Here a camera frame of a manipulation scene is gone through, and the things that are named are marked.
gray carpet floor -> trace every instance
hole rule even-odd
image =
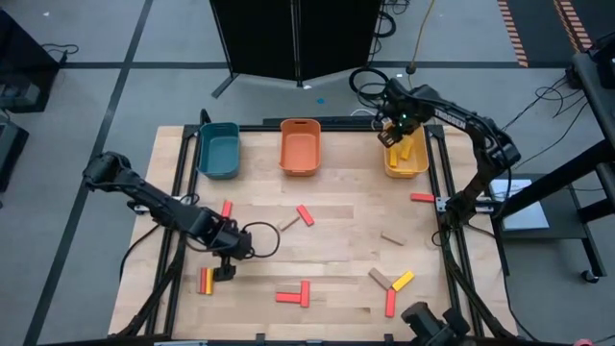
[[[0,0],[38,42],[76,43],[70,62],[123,62],[145,0]],[[427,0],[413,0],[396,16],[398,33],[382,41],[376,61],[407,61]],[[209,2],[154,0],[135,52],[136,62],[222,62],[224,53]],[[422,41],[419,61],[515,62],[496,2],[441,0]],[[390,77],[402,68],[385,68]],[[118,69],[65,69],[47,109],[17,114],[30,132],[10,188],[0,196],[0,344],[23,343],[51,262],[75,201]],[[201,108],[214,120],[259,124],[266,117],[348,115],[360,108],[342,72],[307,83],[311,89],[263,78],[239,76],[219,99],[210,97],[228,76],[224,69],[133,69],[114,113],[106,150],[127,155],[144,173],[156,128],[198,121]],[[464,108],[503,126],[534,98],[534,90],[563,75],[554,69],[424,68],[415,85],[429,84]],[[565,87],[564,93],[570,92]],[[575,101],[576,97],[567,100]],[[541,101],[509,133],[529,157],[557,140],[583,102],[552,119],[556,102]],[[520,172],[547,173],[603,135],[585,108],[572,131]],[[588,176],[577,187],[592,188]],[[591,203],[601,192],[583,192]],[[100,338],[107,334],[118,288],[119,262],[128,248],[134,215],[122,196],[89,194],[39,343]],[[611,217],[591,224],[607,270],[615,265]],[[536,337],[572,342],[615,333],[615,281],[585,284],[588,268],[580,241],[509,242],[510,301]]]

plastic bin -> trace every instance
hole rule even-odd
[[[389,163],[389,150],[391,148],[384,148],[384,171],[391,178],[414,178],[430,167],[423,127],[417,129],[410,137],[412,138],[410,156],[408,160],[398,159],[397,167],[391,167]]]
[[[239,126],[211,123],[199,130],[201,161],[199,171],[210,179],[232,179],[239,173]]]
[[[286,119],[280,128],[280,168],[289,176],[314,175],[320,166],[320,123],[313,119]]]

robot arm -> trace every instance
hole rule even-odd
[[[521,155],[505,132],[486,117],[467,111],[442,99],[429,86],[419,86],[407,91],[399,81],[392,79],[384,89],[384,105],[379,119],[389,119],[392,126],[382,131],[378,138],[385,147],[411,135],[421,124],[436,117],[468,134],[472,140],[477,174],[462,191],[446,203],[442,215],[444,225],[466,223],[476,214],[476,202],[492,180],[516,163]]]
[[[156,222],[185,233],[220,257],[244,260],[252,248],[252,235],[237,228],[235,220],[209,208],[185,205],[143,180],[128,159],[107,152],[94,158],[83,172],[86,187],[119,191],[149,208]]]

wooden table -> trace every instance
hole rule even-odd
[[[471,143],[467,135],[445,129],[455,186],[462,188],[476,172]],[[171,191],[182,131],[182,127],[160,127],[150,159],[147,180],[167,192]],[[373,133],[323,133],[322,148],[322,164],[315,176],[291,178],[278,167],[279,133],[241,133],[239,176],[230,181],[200,176],[199,205],[221,211],[225,199],[233,201],[232,217],[240,227],[253,221],[276,224],[301,204],[307,206],[315,225],[308,228],[300,220],[282,233],[280,250],[272,258],[235,262],[234,280],[216,283],[211,296],[197,294],[197,269],[216,267],[219,259],[188,249],[174,338],[252,340],[256,333],[266,333],[269,340],[382,340],[383,334],[394,334],[396,340],[410,340],[413,332],[399,317],[404,309],[425,301],[440,317],[450,307],[440,249],[431,243],[436,231],[433,205],[409,199],[410,192],[431,193],[428,174],[412,180],[387,177],[383,149]],[[491,230],[487,216],[478,215],[472,223]],[[152,226],[148,215],[138,216],[133,241]],[[380,238],[382,230],[405,235],[407,245]],[[257,252],[269,252],[273,232],[265,227],[251,231]],[[111,333],[126,326],[151,292],[161,238],[159,231],[129,257]],[[504,326],[516,333],[494,239],[467,231],[466,241],[479,295]],[[384,317],[385,291],[367,276],[372,267],[391,280],[407,270],[416,275],[397,294],[395,318]],[[277,285],[299,284],[300,280],[311,281],[308,309],[275,302]],[[459,292],[466,307],[465,296]],[[162,329],[166,304],[164,297],[157,331]],[[468,311],[463,313],[469,321]]]

yellow block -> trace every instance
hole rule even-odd
[[[388,165],[393,168],[397,167],[397,150],[395,147],[388,150]]]
[[[396,292],[399,292],[400,289],[404,288],[404,286],[407,285],[407,283],[409,283],[412,279],[414,279],[414,274],[410,271],[406,272],[401,278],[397,279],[397,281],[393,283],[393,289],[395,289]]]
[[[412,144],[414,144],[414,140],[410,136],[405,136],[404,139],[402,139],[402,160],[408,160],[410,158]]]
[[[213,294],[213,269],[208,268],[208,280],[205,283],[205,294]]]

